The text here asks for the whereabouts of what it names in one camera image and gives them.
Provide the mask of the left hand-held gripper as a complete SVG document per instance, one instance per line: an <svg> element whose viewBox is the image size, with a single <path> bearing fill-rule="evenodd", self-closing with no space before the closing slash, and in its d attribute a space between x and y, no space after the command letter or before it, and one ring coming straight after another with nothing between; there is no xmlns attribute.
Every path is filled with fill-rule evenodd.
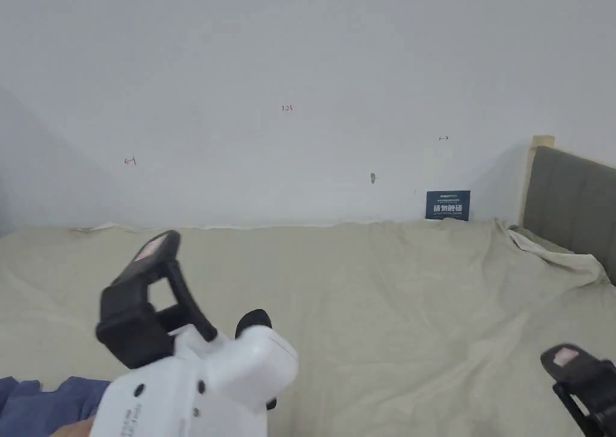
<svg viewBox="0 0 616 437"><path fill-rule="evenodd" d="M262 309L241 317L234 339L218 334L182 275L180 242L175 230L153 237L101 293L96 337L134 370L106 389L93 435L267 436L298 354ZM158 311L149 286L161 280L176 303Z"/></svg>

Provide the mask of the person's left hand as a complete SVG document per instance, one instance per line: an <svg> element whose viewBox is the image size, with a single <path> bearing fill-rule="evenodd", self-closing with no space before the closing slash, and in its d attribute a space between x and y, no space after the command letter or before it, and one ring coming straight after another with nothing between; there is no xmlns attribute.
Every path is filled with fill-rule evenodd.
<svg viewBox="0 0 616 437"><path fill-rule="evenodd" d="M94 417L77 423L67 424L56 430L51 437L89 437L94 424Z"/></svg>

